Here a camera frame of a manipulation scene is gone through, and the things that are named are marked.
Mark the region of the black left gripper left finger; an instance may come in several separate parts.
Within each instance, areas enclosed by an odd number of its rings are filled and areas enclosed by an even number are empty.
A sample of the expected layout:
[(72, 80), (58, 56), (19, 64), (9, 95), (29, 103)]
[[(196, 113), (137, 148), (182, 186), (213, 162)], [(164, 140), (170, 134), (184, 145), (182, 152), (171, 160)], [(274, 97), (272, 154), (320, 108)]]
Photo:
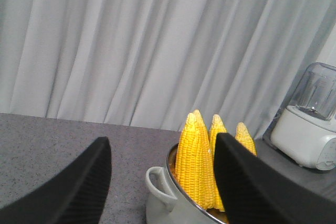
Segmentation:
[(1, 223), (99, 223), (112, 173), (109, 139), (99, 137), (58, 175), (1, 209)]

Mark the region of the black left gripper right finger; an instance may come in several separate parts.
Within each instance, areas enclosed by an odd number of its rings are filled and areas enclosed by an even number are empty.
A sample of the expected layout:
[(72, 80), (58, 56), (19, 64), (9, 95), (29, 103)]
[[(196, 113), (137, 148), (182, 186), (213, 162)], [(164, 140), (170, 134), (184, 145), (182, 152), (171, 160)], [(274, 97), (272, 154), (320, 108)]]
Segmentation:
[(335, 223), (335, 203), (296, 184), (229, 133), (217, 135), (214, 173), (229, 223)]

